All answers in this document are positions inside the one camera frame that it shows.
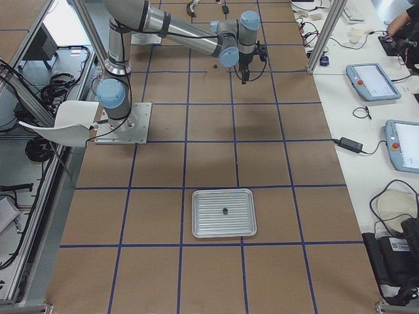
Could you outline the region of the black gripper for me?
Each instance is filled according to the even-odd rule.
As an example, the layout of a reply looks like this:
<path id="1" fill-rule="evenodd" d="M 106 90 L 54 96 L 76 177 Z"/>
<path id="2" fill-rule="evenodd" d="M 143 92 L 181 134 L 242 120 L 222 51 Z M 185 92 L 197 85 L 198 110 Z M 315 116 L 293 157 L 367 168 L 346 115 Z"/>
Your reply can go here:
<path id="1" fill-rule="evenodd" d="M 239 71 L 241 74 L 241 84 L 246 85 L 247 80 L 249 80 L 249 63 L 250 60 L 248 58 L 242 58 L 239 60 Z"/>

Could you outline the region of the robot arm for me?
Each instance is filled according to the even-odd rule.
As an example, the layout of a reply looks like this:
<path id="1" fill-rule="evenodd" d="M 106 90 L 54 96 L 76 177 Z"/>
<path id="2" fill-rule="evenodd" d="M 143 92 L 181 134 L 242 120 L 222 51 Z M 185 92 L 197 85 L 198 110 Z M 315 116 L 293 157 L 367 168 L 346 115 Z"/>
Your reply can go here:
<path id="1" fill-rule="evenodd" d="M 121 127 L 132 112 L 129 95 L 132 33 L 167 38 L 217 58 L 224 67 L 238 66 L 242 84 L 250 81 L 249 64 L 259 48 L 260 17 L 256 12 L 247 10 L 237 20 L 213 21 L 206 30 L 153 7 L 148 1 L 105 1 L 104 5 L 110 14 L 109 48 L 105 79 L 97 93 L 111 128 Z"/>

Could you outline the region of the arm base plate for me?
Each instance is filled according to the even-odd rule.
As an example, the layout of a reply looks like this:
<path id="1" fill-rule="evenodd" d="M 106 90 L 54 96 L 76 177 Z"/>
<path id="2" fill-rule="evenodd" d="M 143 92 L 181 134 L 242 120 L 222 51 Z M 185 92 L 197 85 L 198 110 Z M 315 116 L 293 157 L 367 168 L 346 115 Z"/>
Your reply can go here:
<path id="1" fill-rule="evenodd" d="M 121 122 L 108 119 L 105 110 L 102 110 L 102 120 L 108 120 L 100 124 L 94 139 L 98 145 L 130 145 L 146 144 L 148 139 L 149 123 L 151 118 L 152 103 L 133 103 L 132 111 L 128 119 L 114 130 Z"/>
<path id="2" fill-rule="evenodd" d="M 162 39 L 156 34 L 132 32 L 131 44 L 137 46 L 160 45 Z"/>

